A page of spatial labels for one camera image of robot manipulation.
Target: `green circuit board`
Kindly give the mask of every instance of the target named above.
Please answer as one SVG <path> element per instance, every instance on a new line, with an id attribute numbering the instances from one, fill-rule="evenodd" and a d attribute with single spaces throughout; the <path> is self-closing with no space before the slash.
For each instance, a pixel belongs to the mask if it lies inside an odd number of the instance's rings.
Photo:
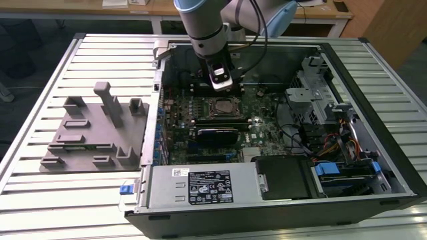
<path id="1" fill-rule="evenodd" d="M 238 105 L 239 113 L 236 117 L 251 120 L 251 128 L 248 131 L 240 131 L 238 141 L 232 145 L 220 148 L 209 148 L 197 146 L 197 142 L 192 139 L 192 119 L 209 118 L 209 103 L 217 100 L 217 97 L 192 97 L 184 91 L 176 94 L 167 110 L 167 136 L 168 136 L 168 164 L 185 165 L 188 157 L 192 156 L 215 156 L 228 155 L 227 162 L 243 162 L 242 149 L 248 147 L 259 147 L 260 154 L 286 155 L 287 151 L 283 136 L 276 125 L 276 104 L 278 98 L 274 93 L 258 96 L 260 88 L 258 86 L 244 87 L 246 93 L 242 97 L 230 97 L 231 101 Z"/>

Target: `white table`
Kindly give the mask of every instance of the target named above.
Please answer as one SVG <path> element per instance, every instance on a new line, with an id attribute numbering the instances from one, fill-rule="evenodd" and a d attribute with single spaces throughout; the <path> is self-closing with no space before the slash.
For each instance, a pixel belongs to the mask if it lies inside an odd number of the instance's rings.
<path id="1" fill-rule="evenodd" d="M 119 186 L 139 172 L 45 174 L 39 171 L 65 110 L 67 96 L 100 102 L 93 83 L 108 78 L 119 101 L 149 103 L 155 40 L 185 36 L 87 34 L 72 40 L 45 89 L 0 164 L 1 239 L 147 239 L 119 211 Z M 328 42 L 420 176 L 427 179 L 427 108 L 370 44 L 358 39 L 280 38 L 279 42 Z M 139 63 L 128 67 L 123 64 Z M 135 196 L 123 196 L 127 207 Z M 346 226 L 322 226 L 197 237 L 213 239 L 422 240 L 427 238 L 427 207 L 419 204 Z"/>

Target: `barcode sticker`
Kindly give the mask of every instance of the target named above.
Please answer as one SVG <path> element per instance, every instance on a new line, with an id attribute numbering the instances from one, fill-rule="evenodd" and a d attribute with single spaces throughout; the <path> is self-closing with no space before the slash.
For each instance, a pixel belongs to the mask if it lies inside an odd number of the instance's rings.
<path id="1" fill-rule="evenodd" d="M 172 177 L 187 177 L 188 172 L 189 172 L 189 168 L 173 168 Z"/>

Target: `robotic arm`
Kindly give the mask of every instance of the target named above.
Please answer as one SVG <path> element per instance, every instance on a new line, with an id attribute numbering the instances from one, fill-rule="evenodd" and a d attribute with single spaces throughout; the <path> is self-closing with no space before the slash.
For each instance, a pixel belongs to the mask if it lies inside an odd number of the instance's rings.
<path id="1" fill-rule="evenodd" d="M 173 0 L 197 56 L 203 77 L 216 91 L 228 89 L 246 71 L 235 69 L 227 32 L 243 28 L 276 38 L 288 28 L 298 9 L 294 0 Z"/>

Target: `blue latch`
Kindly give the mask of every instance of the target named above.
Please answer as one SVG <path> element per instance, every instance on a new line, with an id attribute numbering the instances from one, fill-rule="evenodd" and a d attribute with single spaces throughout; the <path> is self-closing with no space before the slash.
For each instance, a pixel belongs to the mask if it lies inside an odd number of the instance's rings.
<path id="1" fill-rule="evenodd" d="M 382 172 L 382 167 L 376 161 L 372 162 L 372 167 L 374 167 L 375 173 L 379 174 Z"/>
<path id="2" fill-rule="evenodd" d="M 159 116 L 163 116 L 164 114 L 165 114 L 165 112 L 164 112 L 163 108 L 159 107 L 159 109 L 157 109 L 157 115 L 159 115 Z"/>
<path id="3" fill-rule="evenodd" d="M 120 195 L 132 195 L 133 194 L 133 184 L 120 186 Z"/>
<path id="4" fill-rule="evenodd" d="M 339 167 L 334 162 L 322 162 L 314 167 L 314 169 L 318 176 L 326 174 L 340 174 Z"/>

